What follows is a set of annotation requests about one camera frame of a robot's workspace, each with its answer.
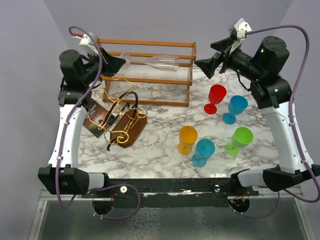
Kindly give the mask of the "red plastic wine glass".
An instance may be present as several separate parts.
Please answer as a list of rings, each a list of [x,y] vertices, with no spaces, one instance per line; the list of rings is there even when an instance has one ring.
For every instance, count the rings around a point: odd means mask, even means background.
[[[208,94],[209,103],[204,106],[205,113],[213,115],[217,112],[217,105],[223,101],[227,90],[223,85],[215,84],[210,88]]]

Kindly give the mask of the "clear wine glass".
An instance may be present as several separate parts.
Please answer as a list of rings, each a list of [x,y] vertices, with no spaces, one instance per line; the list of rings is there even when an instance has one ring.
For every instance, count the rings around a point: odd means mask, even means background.
[[[160,71],[176,72],[180,64],[179,57],[170,54],[159,54],[139,60],[133,59],[128,52],[123,52],[120,58],[125,60],[124,68],[128,68],[130,65],[145,65]]]

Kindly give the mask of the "blue plastic wine glass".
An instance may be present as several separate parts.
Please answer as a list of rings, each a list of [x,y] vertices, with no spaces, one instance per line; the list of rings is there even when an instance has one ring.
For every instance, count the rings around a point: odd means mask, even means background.
[[[241,95],[234,95],[228,104],[228,112],[222,116],[222,120],[227,125],[236,123],[236,116],[240,115],[248,107],[248,101]]]

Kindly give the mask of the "green plastic wine glass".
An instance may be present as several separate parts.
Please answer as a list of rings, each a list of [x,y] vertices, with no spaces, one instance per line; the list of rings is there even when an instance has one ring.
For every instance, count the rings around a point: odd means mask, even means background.
[[[243,148],[248,146],[254,139],[252,131],[247,127],[238,127],[224,149],[230,156],[237,156]]]

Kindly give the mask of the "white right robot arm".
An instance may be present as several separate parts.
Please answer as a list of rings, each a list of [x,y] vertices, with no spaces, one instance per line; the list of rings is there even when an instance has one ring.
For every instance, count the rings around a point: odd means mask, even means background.
[[[286,43],[279,37],[265,37],[254,56],[244,53],[239,47],[232,50],[235,40],[231,37],[214,42],[210,47],[216,53],[209,59],[198,59],[194,63],[210,79],[218,66],[220,73],[233,70],[250,80],[249,91],[258,108],[267,119],[279,163],[267,169],[245,169],[233,173],[230,191],[240,196],[248,187],[267,187],[274,192],[285,190],[320,175],[320,166],[314,164],[305,146],[299,148],[295,133],[297,123],[290,120],[289,103],[292,96],[290,84],[279,72],[290,53]]]

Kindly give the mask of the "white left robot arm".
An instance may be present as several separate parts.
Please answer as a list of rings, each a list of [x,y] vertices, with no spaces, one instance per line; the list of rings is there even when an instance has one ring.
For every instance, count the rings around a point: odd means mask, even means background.
[[[126,62],[103,48],[100,52],[101,57],[84,56],[69,49],[59,56],[63,73],[58,94],[59,127],[48,165],[38,170],[39,180],[52,195],[84,195],[93,190],[103,198],[110,193],[106,173],[89,173],[78,168],[81,130],[92,96],[90,84],[101,75],[114,76]]]

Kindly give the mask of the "wooden wine glass rack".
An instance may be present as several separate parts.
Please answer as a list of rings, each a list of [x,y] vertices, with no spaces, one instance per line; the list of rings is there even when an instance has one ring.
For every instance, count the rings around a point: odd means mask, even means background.
[[[129,53],[135,60],[156,55],[178,56],[179,67],[177,71],[162,71],[147,65],[133,64],[128,68],[122,67],[117,74],[124,74],[127,80],[143,87],[161,89],[161,96],[154,98],[149,90],[137,88],[135,91],[138,94],[139,103],[142,105],[189,106],[190,88],[193,84],[193,64],[197,56],[195,42],[99,38],[97,43],[114,57],[120,57],[122,53]],[[102,80],[104,81],[104,90],[112,100],[131,87],[123,78],[120,78],[120,81],[115,81],[112,80],[112,77],[104,76]],[[103,102],[111,102],[103,93],[101,96]]]

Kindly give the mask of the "orange plastic wine glass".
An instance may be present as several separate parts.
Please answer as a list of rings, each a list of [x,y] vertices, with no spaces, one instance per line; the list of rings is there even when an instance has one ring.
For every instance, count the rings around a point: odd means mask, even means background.
[[[179,144],[177,145],[178,152],[181,155],[190,154],[197,139],[198,132],[193,126],[183,126],[179,131]]]

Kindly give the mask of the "teal plastic wine glass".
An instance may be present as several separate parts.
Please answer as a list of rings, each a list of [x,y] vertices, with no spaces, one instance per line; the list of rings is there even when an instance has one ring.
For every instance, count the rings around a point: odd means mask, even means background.
[[[202,168],[207,164],[216,150],[215,144],[208,138],[198,141],[195,147],[194,155],[191,158],[192,164],[197,168]]]

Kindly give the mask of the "dark book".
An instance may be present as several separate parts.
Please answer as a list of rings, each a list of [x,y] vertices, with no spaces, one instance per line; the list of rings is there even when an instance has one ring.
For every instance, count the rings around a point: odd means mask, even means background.
[[[100,105],[96,100],[91,99],[88,105],[88,112],[86,118],[84,119],[83,126],[89,130],[96,138],[99,138],[105,130],[103,128],[99,129],[100,125],[108,111]]]

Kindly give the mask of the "black mounting rail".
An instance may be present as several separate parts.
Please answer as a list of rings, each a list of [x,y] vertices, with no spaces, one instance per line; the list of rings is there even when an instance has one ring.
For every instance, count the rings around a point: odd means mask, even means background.
[[[110,179],[111,190],[91,191],[82,195],[94,202],[114,200],[114,207],[133,209],[138,196],[131,187],[125,193],[124,185],[134,186],[140,195],[141,208],[227,207],[228,198],[258,196],[252,187],[231,187],[230,178],[127,178]]]

